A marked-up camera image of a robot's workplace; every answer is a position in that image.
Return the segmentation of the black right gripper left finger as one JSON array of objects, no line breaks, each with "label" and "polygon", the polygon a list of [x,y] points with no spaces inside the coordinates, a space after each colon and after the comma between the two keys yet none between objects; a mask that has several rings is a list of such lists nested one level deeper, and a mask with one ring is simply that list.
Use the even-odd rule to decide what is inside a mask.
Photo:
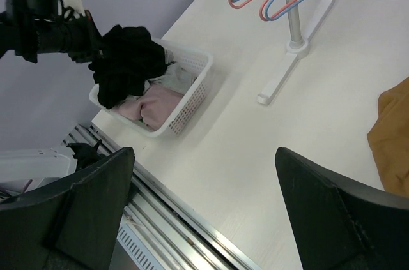
[{"label": "black right gripper left finger", "polygon": [[134,151],[1,202],[1,269],[108,269]]}]

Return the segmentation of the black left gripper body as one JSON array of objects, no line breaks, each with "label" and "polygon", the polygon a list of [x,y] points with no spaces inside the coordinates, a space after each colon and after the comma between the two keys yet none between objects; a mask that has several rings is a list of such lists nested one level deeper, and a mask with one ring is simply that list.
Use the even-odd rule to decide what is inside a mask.
[{"label": "black left gripper body", "polygon": [[69,32],[66,53],[73,62],[90,63],[105,57],[106,45],[89,10],[85,10],[85,15],[69,21],[66,26]]}]

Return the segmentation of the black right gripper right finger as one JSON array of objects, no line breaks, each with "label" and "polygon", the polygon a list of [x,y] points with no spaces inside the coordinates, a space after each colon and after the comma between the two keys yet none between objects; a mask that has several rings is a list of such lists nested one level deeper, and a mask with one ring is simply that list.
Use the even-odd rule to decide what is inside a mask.
[{"label": "black right gripper right finger", "polygon": [[304,269],[408,269],[408,199],[280,147],[275,167]]}]

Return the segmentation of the black tank top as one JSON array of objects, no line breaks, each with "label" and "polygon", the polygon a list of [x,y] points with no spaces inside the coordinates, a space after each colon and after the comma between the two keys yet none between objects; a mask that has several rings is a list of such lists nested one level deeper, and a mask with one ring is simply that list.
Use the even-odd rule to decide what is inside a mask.
[{"label": "black tank top", "polygon": [[112,109],[128,96],[142,96],[147,80],[165,74],[165,50],[145,27],[115,25],[102,40],[109,56],[94,60],[88,68],[99,86],[97,98],[103,107]]}]

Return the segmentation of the mauve pink tank top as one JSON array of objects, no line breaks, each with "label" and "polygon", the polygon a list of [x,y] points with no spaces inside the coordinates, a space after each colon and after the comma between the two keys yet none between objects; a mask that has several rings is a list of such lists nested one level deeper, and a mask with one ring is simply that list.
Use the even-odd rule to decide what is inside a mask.
[{"label": "mauve pink tank top", "polygon": [[158,130],[175,110],[183,95],[160,85],[152,85],[138,99],[127,99],[113,109],[119,115],[141,121],[150,130]]}]

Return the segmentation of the brown tank top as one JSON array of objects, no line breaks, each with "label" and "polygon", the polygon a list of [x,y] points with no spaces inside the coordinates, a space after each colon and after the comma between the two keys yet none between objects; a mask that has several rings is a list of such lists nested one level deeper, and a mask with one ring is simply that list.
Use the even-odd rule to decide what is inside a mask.
[{"label": "brown tank top", "polygon": [[383,92],[367,141],[385,191],[408,196],[408,79]]}]

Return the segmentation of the grey tank top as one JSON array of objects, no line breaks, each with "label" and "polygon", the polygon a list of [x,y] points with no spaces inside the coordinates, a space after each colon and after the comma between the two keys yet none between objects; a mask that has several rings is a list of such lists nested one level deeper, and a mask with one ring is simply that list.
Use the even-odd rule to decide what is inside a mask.
[{"label": "grey tank top", "polygon": [[144,83],[144,92],[153,84],[157,84],[176,93],[185,94],[195,80],[196,76],[184,69],[179,63],[171,63],[164,75],[148,79]]}]

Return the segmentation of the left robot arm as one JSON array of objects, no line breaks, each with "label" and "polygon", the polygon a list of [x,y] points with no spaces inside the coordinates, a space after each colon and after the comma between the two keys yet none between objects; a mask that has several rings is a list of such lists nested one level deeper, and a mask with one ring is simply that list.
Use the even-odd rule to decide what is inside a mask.
[{"label": "left robot arm", "polygon": [[6,0],[1,54],[9,50],[31,63],[37,63],[39,54],[65,53],[75,63],[107,55],[107,45],[81,0]]}]

